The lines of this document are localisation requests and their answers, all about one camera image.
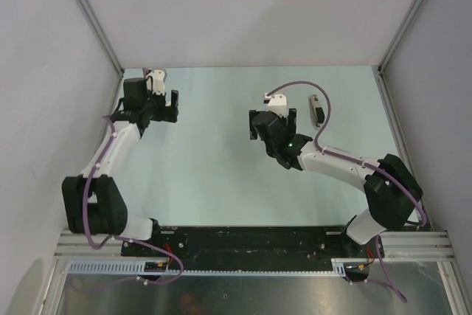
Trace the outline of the aluminium frame rail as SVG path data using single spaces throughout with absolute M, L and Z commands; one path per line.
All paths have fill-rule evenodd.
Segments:
M 448 262 L 456 259 L 447 232 L 385 232 L 381 242 L 387 260 L 413 262 Z M 99 250 L 92 249 L 82 235 L 64 231 L 54 256 L 111 260 L 120 257 L 122 243 L 110 240 Z

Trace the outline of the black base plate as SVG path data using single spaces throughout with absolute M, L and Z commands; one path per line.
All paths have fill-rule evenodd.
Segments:
M 149 242 L 187 271 L 330 271 L 333 259 L 384 254 L 380 241 L 359 246 L 341 226 L 163 226 Z

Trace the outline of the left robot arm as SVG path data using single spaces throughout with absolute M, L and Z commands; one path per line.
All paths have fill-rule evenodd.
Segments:
M 79 175 L 62 182 L 69 230 L 85 235 L 93 249 L 104 245 L 94 235 L 104 235 L 137 240 L 149 256 L 162 250 L 157 222 L 129 213 L 115 177 L 151 122 L 177 122 L 178 91 L 166 92 L 166 77 L 164 69 L 146 69 L 143 77 L 124 80 L 123 96 L 105 117 L 108 128 L 98 151 Z

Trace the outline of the aluminium corner post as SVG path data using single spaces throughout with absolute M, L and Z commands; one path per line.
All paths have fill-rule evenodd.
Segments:
M 395 56 L 395 53 L 399 50 L 400 45 L 409 33 L 409 30 L 412 28 L 414 22 L 416 21 L 423 7 L 426 5 L 427 1 L 428 0 L 413 0 L 409 5 L 409 8 L 406 11 L 405 16 L 403 17 L 400 26 L 398 27 L 398 30 L 396 31 L 393 39 L 391 40 L 380 63 L 377 65 L 377 70 L 380 75 L 383 75 L 386 71 L 389 63 Z
M 114 71 L 117 73 L 118 78 L 122 77 L 124 72 L 123 67 L 121 66 L 119 59 L 112 48 L 112 45 L 105 34 L 103 27 L 100 24 L 100 21 L 90 3 L 89 0 L 75 0 L 77 6 L 79 7 L 84 19 L 91 28 L 91 31 L 96 38 L 98 44 L 105 53 L 105 56 L 108 59 L 108 62 L 112 65 Z

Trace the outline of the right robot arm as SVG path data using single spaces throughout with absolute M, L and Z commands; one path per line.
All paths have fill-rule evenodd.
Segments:
M 359 256 L 376 235 L 401 230 L 423 197 L 420 185 L 396 155 L 366 161 L 317 148 L 313 138 L 296 132 L 296 109 L 292 108 L 288 117 L 250 110 L 249 131 L 250 138 L 261 139 L 267 155 L 285 169 L 321 173 L 364 193 L 367 209 L 326 243 L 332 252 Z

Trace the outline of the left aluminium corner post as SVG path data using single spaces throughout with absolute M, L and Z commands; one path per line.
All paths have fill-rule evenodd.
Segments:
M 84 19 L 91 28 L 91 31 L 96 38 L 98 44 L 105 53 L 105 56 L 108 59 L 108 62 L 112 65 L 114 71 L 117 73 L 118 78 L 122 77 L 124 72 L 123 67 L 121 66 L 119 59 L 112 48 L 112 45 L 105 34 L 103 27 L 100 24 L 100 21 L 90 3 L 89 0 L 75 0 L 77 6 L 79 7 Z

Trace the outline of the beige black stapler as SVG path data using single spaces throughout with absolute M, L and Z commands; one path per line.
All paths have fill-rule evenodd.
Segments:
M 308 97 L 310 121 L 315 130 L 319 130 L 325 123 L 325 112 L 316 94 Z

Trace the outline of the right aluminium corner post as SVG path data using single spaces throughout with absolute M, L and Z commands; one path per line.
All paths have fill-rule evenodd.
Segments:
M 389 63 L 395 56 L 395 53 L 399 50 L 400 45 L 409 33 L 409 30 L 412 28 L 414 22 L 416 21 L 423 7 L 426 5 L 427 1 L 428 0 L 413 0 L 409 5 L 409 8 L 406 11 L 405 16 L 403 17 L 400 26 L 398 27 L 398 30 L 396 31 L 393 39 L 391 40 L 380 63 L 377 65 L 377 70 L 380 75 L 383 75 L 386 71 Z

